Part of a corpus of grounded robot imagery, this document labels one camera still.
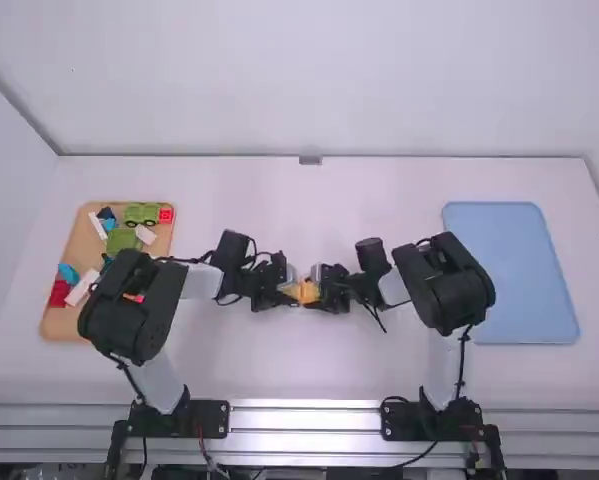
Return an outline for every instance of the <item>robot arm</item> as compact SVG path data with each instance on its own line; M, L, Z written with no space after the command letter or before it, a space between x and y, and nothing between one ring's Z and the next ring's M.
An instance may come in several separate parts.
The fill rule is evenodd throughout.
M495 301L487 273L450 232L395 248L394 267L387 261L381 239L362 240L356 244L361 272L350 274L339 264L317 264L304 282L297 280L281 251L265 253L269 258L257 263L264 253L259 254L254 244L255 253L248 255L251 242L246 235L226 230L214 251L189 260L152 259L146 253L122 250L91 290L79 316L79 334L123 370L137 394L128 420L113 428L107 479L116 475L127 436L200 438L203 432L205 438L225 438L228 433L228 402L192 400L163 349L180 299L218 301L237 295L250 299L253 312L301 304L331 313L348 312L351 299L375 312L411 300L422 322L442 336L481 323ZM460 399L459 390L460 386L454 403L441 412L423 390L420 406L413 411L417 403L401 405L386 399L381 409L384 438L472 441L465 438L462 422L483 422L480 414L473 418L476 404ZM423 429L422 411L429 419ZM410 423L404 424L404 418ZM386 433L391 431L395 432L392 438ZM430 432L435 432L435 438L430 438Z

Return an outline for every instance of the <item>black cable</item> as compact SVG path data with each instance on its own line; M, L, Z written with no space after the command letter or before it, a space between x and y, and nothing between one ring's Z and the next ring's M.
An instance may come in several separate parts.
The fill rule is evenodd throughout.
M439 443L439 440L435 440L434 442L432 442L430 444L430 446L428 448L426 448L423 452L421 452L419 455L417 455L415 458L411 458L410 460L408 460L407 462L403 462L403 463L399 463L397 465L394 465L390 468L403 468L403 467L407 467L408 465L412 465L413 463L418 462L419 460L421 460L422 458L425 458L428 456L428 454L430 452L432 452L432 450L437 446L437 444Z
M248 239L252 242L252 248L255 251L252 258L252 264L248 268L248 271L251 272L255 268L255 263L257 263L257 257L259 256L259 252L257 251L257 242L255 241L255 239L252 237L248 237Z
M141 478L143 476L143 472L146 471L146 465L148 465L148 446L146 445L146 436L143 436L143 464L141 465L141 470L139 470L139 475L137 478Z
M155 258L155 261L159 261L159 260L163 260L165 262L179 262L179 263L206 263L207 260L212 256L212 254L215 253L214 250L208 250L206 253L204 253L202 256L200 256L199 258L177 258L177 257L157 257Z
M243 298L243 295L239 295L237 298L235 298L234 300L230 300L229 302L226 303L221 303L219 302L218 298L215 298L215 303L217 305L219 305L220 307L227 307L228 305L234 305L235 303L237 303L239 300L241 300Z
M128 379L128 382L130 383L130 386L134 390L135 395L137 396L139 401L141 401L145 405L146 404L146 396L139 389L139 385L137 385L137 383L135 382L135 379L132 378L132 375L130 375L130 369L128 368L128 365L126 365L125 362L119 360L118 358L113 357L109 353L104 353L103 356L109 360L112 360L113 362L115 362L117 364L117 368L124 373L124 375ZM146 470L146 465L148 464L148 446L146 445L146 436L145 435L142 437L142 440L143 440L143 464L141 465L141 470L139 470L139 475L137 475L137 479L140 479L142 477L143 472Z
M466 329L463 331L463 333L461 334L461 337L459 337L459 341L461 342L461 345L459 347L461 353L460 353L460 358L459 358L459 378L457 380L456 388L455 388L455 400L457 400L459 398L459 396L461 395L461 388L465 385L463 376L464 376L464 364L465 364L465 360L466 360L466 342L468 342L470 340L470 336L468 335L468 333L470 333L470 330L472 329L473 326L474 325L468 325L466 327ZM385 403L390 400L398 400L403 403L409 403L408 400L406 400L404 397L393 395L393 396L386 397L383 399L383 401L381 402L380 409L383 410ZM403 468L403 467L407 467L408 465L412 465L415 462L418 462L422 458L425 458L426 456L428 456L428 454L430 452L432 452L432 450L437 446L438 443L439 443L439 440L435 440L434 442L432 442L430 444L430 446L428 448L426 448L423 452L421 452L415 458L411 458L407 462L403 462L403 463L394 465L391 468Z
M466 363L466 342L470 340L470 336L468 335L468 333L470 333L470 330L473 326L474 325L468 325L466 329L463 331L461 337L459 337L459 350L461 353L459 356L459 379L457 380L457 383L455 385L455 400L459 399L459 396L461 395L461 389L466 384L466 382L463 381L464 364Z
M128 379L128 382L130 382L130 386L132 387L132 389L135 392L135 395L137 395L137 398L143 402L146 403L146 396L143 394L143 392L139 389L139 386L137 385L137 383L135 382L135 379L132 378L132 375L130 375L130 370L128 369L128 365L126 365L124 362L122 362L121 360L119 360L118 358L113 357L112 355L110 355L109 353L103 353L103 356L106 357L108 360L112 360L113 362L115 362L117 364L117 368L119 370L121 370L124 375L126 376L126 378Z
M252 255L248 255L246 257L246 264L252 262L253 260L256 260L257 258L261 257L262 255L268 255L269 257L272 257L272 252L257 252L257 254L255 255L254 253Z
M388 333L388 330L386 330L386 327L384 327L383 322L381 321L381 318L379 317L379 313L377 312L376 305L372 306L372 308L374 309L374 311L373 311L373 309L370 308L370 304L368 302L366 302L363 298L361 298L361 296L359 296L357 294L357 292L350 285L346 285L345 283L337 283L337 282L333 282L332 284L335 287L347 288L352 293L352 295L355 297L355 300L359 303L359 305L361 305L363 308L365 308L368 311L368 313L370 314L370 316L375 319L375 321L381 327L381 330L383 330L383 333Z

